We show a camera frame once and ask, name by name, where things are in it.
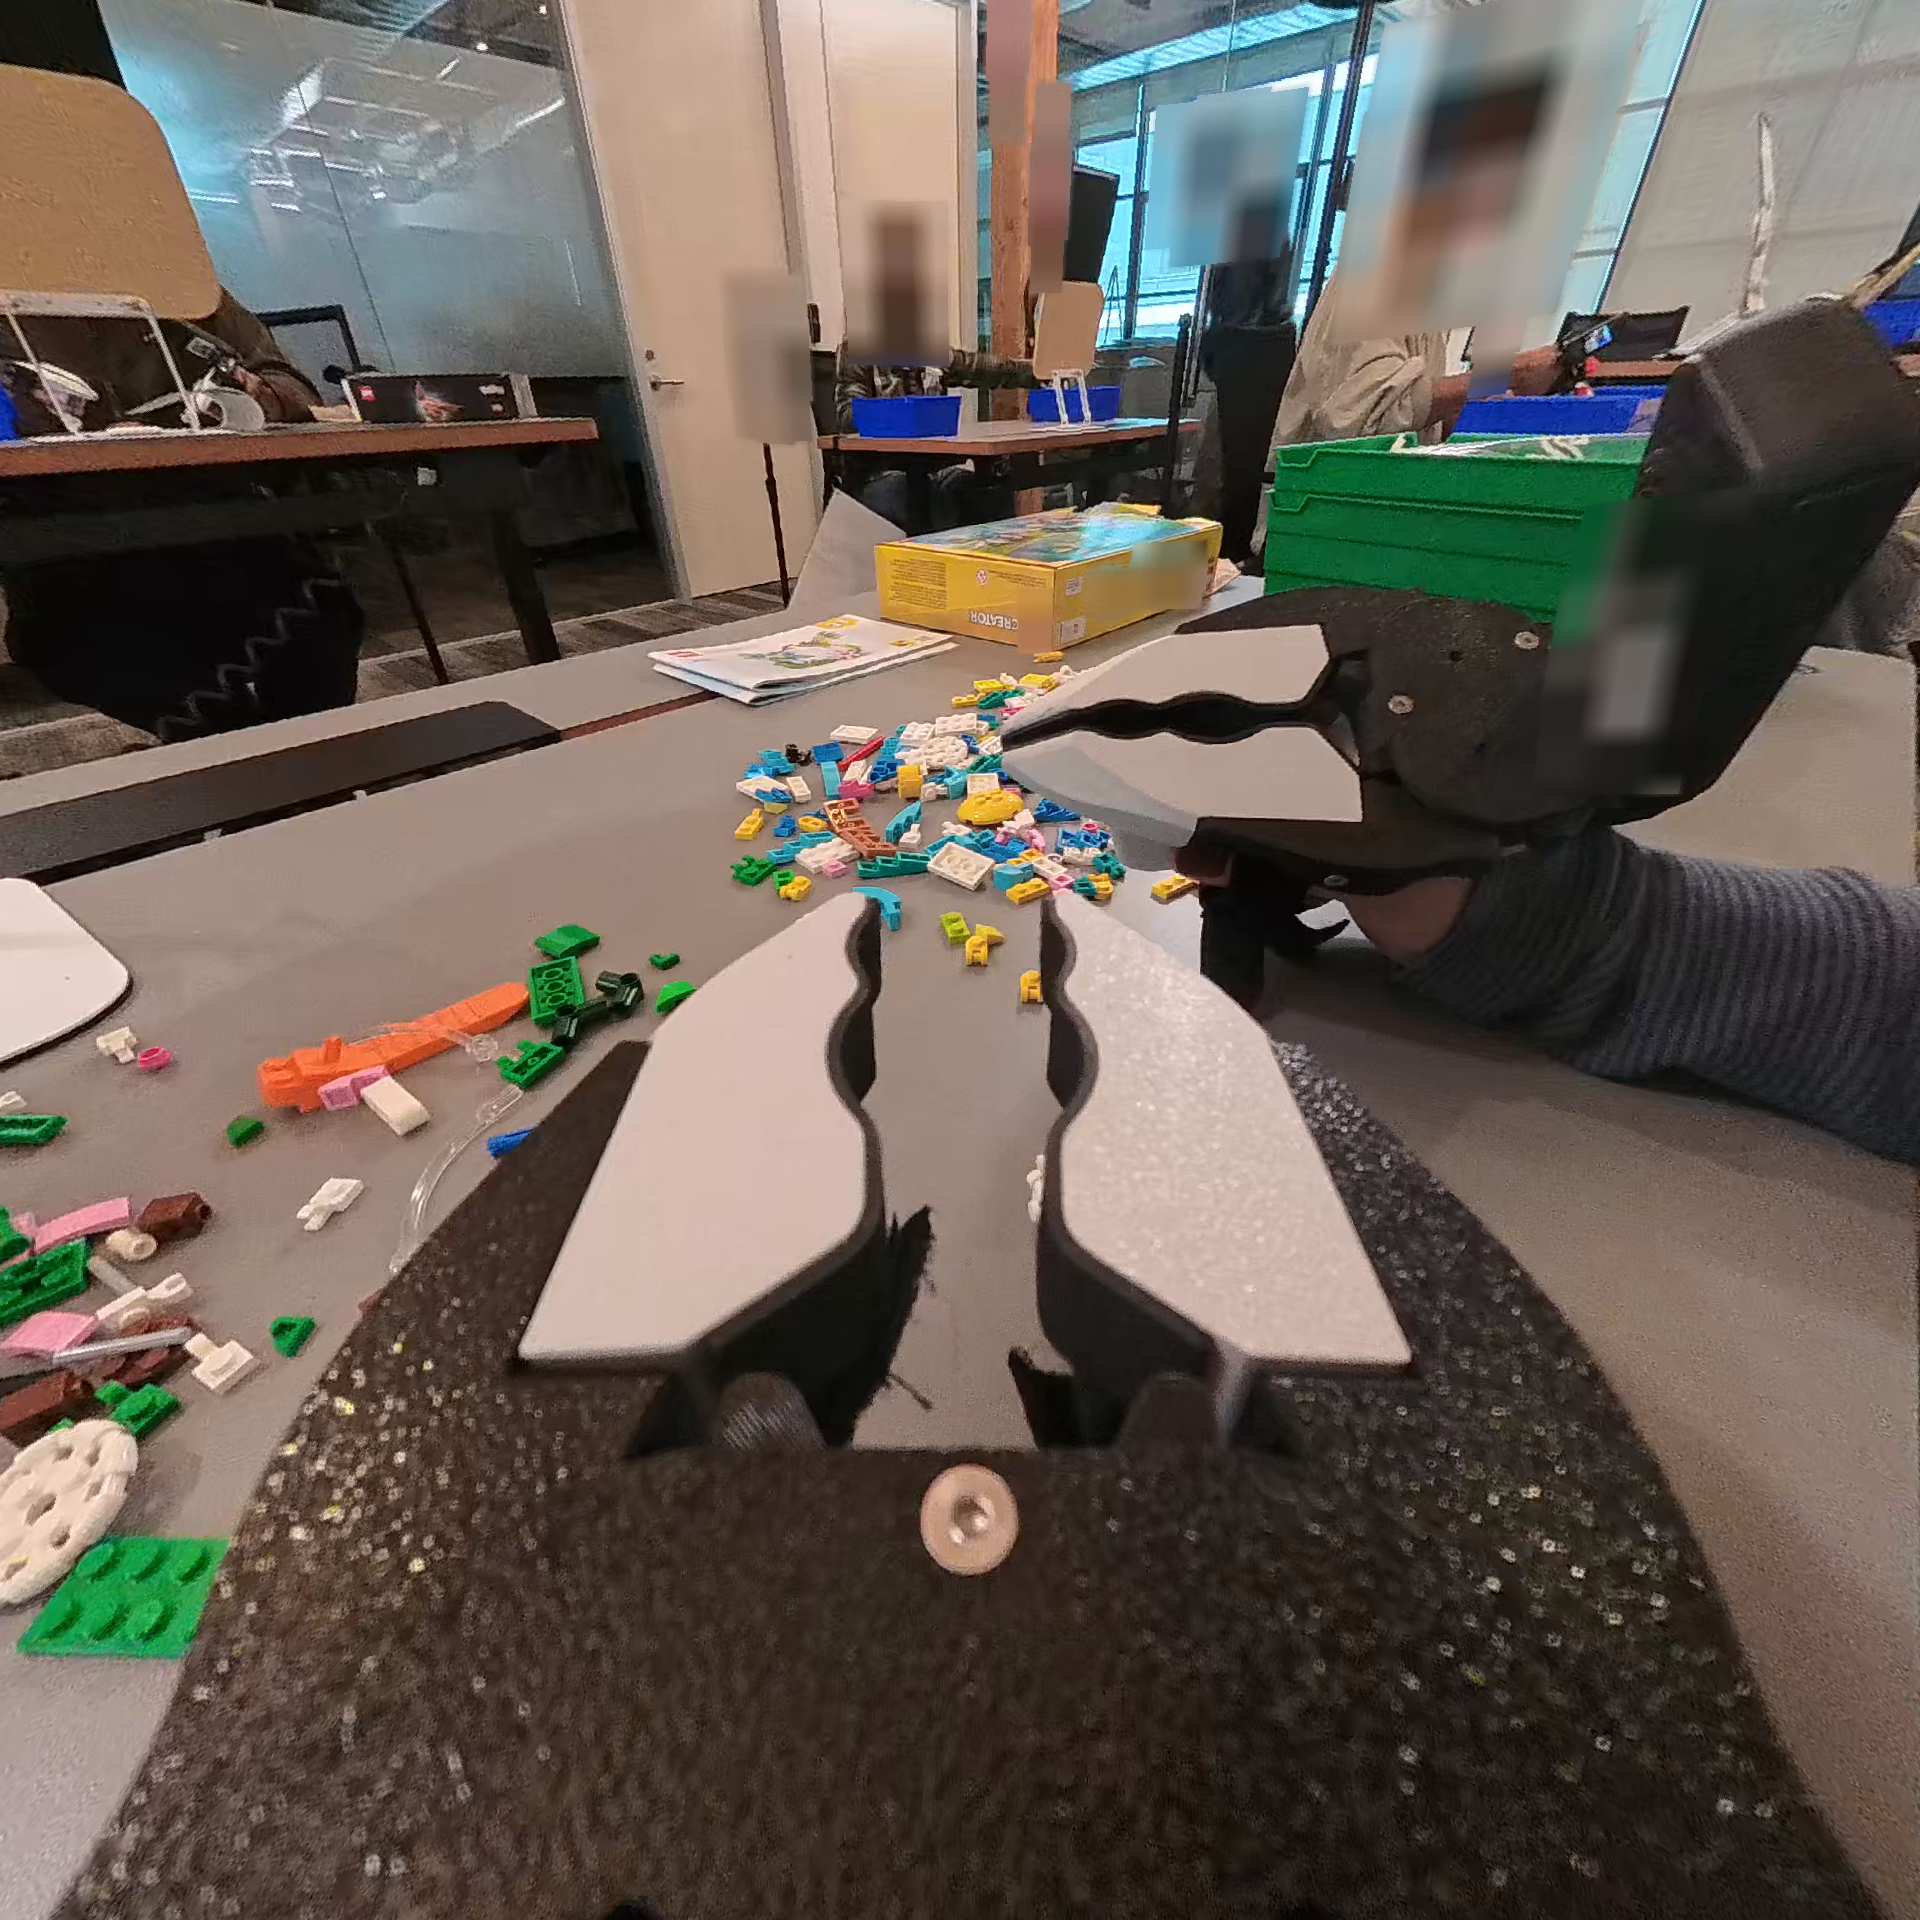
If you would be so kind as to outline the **white round lego plate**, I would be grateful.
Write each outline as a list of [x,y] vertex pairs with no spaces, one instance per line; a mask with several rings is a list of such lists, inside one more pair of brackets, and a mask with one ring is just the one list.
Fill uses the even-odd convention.
[[113,1527],[138,1472],[138,1439],[113,1417],[49,1432],[2,1472],[2,1607],[60,1584]]

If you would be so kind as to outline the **person's right forearm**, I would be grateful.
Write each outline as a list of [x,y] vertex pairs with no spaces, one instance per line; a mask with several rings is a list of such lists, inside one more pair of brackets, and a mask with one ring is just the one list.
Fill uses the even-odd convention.
[[1722,1092],[1919,1160],[1919,889],[1588,830],[1369,937],[1400,985],[1596,1078]]

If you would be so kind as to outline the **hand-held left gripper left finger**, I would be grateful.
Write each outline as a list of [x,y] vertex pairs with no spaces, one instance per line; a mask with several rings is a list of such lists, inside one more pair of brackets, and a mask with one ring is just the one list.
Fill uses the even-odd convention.
[[521,1334],[532,1370],[672,1370],[884,1223],[867,1092],[884,918],[806,908],[661,1022]]

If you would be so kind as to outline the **scatter of brown pink lego pieces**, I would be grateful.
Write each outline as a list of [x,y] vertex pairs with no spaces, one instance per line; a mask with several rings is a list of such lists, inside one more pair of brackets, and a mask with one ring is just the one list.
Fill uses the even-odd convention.
[[38,1217],[2,1211],[2,1436],[24,1448],[56,1428],[121,1412],[188,1382],[223,1395],[261,1356],[204,1326],[187,1272],[166,1266],[204,1236],[196,1190],[141,1208],[125,1198]]

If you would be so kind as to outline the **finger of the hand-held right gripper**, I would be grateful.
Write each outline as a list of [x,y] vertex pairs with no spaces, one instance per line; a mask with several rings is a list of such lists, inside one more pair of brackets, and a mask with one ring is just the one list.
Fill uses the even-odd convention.
[[1365,820],[1361,772],[1337,739],[1300,720],[1234,738],[1013,723],[1002,731],[1002,767],[1028,792],[1105,822],[1125,843],[1165,854],[1210,826]]
[[1068,736],[1175,736],[1212,745],[1282,723],[1332,673],[1318,624],[1180,629],[1074,672],[1001,726],[1007,750]]

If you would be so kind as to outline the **orange lego carrot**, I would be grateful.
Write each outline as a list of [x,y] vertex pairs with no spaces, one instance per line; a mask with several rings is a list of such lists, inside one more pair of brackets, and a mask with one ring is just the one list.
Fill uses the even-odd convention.
[[500,981],[441,1009],[385,1025],[372,1036],[329,1036],[320,1043],[268,1058],[256,1068],[259,1098],[276,1110],[339,1112],[358,1101],[358,1088],[378,1074],[395,1076],[449,1050],[490,1043],[492,1034],[526,1013],[525,981]]

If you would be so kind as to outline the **clear curved lego piece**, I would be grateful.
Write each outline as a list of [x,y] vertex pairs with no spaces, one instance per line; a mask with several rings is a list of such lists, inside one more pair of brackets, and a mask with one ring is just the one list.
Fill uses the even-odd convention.
[[396,1245],[389,1259],[391,1282],[395,1282],[409,1267],[409,1263],[419,1257],[423,1245],[426,1244],[431,1236],[434,1198],[446,1174],[464,1154],[469,1154],[471,1147],[497,1134],[506,1115],[517,1110],[523,1098],[525,1090],[512,1083],[492,1092],[479,1103],[475,1115],[463,1122],[461,1128],[453,1131],[449,1140],[445,1140],[445,1144],[434,1152],[434,1155],[423,1165],[401,1216]]

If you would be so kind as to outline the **cluster of green lego pieces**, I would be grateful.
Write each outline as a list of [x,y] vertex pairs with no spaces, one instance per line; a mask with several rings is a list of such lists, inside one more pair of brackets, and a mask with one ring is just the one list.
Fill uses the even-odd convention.
[[607,962],[604,937],[581,922],[554,923],[535,937],[525,974],[532,1031],[497,1062],[500,1083],[536,1092],[565,1065],[615,1043],[643,1043],[698,989],[677,949],[655,951],[643,968]]

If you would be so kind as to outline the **pile of pastel lego pieces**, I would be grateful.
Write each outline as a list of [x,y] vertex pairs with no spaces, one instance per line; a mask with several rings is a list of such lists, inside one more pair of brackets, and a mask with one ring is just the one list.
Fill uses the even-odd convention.
[[1002,744],[1074,680],[1064,650],[1046,650],[928,716],[759,751],[737,784],[729,880],[788,908],[856,895],[886,934],[930,923],[969,972],[992,969],[1049,902],[1115,904],[1131,875],[1117,830],[1016,776]]

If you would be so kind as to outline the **black lego box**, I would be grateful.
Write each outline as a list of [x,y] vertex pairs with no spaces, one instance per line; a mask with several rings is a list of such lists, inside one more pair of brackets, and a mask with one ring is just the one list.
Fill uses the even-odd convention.
[[538,419],[531,378],[517,372],[345,373],[345,400],[363,423],[477,423]]

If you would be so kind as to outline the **wooden pillar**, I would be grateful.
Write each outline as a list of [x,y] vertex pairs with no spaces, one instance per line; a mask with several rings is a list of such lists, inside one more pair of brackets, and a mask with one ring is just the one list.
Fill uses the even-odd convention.
[[1042,301],[1064,278],[1073,202],[1073,93],[1059,72],[1059,2],[983,8],[991,351],[1026,362]]

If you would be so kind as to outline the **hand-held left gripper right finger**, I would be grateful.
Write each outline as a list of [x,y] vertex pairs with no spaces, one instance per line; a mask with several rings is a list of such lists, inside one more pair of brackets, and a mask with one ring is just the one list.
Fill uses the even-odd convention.
[[1079,895],[1042,908],[1036,1301],[1083,1378],[1400,1374],[1410,1341],[1277,1045]]

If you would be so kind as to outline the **person's right hand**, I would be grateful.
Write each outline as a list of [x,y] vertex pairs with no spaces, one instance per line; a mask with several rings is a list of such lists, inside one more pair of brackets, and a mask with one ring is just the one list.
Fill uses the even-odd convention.
[[1438,948],[1477,893],[1472,875],[1423,875],[1392,892],[1341,895],[1355,928],[1392,964],[1414,966]]

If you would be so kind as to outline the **wooden desk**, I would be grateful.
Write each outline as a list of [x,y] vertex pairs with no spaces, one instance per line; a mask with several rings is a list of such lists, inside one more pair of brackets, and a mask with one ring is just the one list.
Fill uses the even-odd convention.
[[902,509],[881,516],[911,536],[933,532],[936,480],[969,465],[989,490],[1025,496],[1070,488],[1080,503],[1105,500],[1129,476],[1149,474],[1146,498],[1162,501],[1167,472],[1197,454],[1202,419],[1117,417],[1111,422],[1044,423],[1033,419],[969,422],[952,436],[867,437],[823,433],[819,451],[835,490],[858,496],[874,474],[902,476]]
[[563,657],[532,549],[517,514],[532,462],[593,446],[588,416],[259,429],[109,429],[2,446],[2,563],[276,536],[320,536],[412,516],[479,516],[525,657]]

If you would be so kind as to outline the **green square lego plate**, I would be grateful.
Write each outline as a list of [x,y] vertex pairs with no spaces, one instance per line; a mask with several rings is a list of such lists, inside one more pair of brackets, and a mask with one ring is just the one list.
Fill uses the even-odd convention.
[[176,1661],[228,1548],[228,1537],[104,1537],[41,1603],[17,1650],[33,1659]]

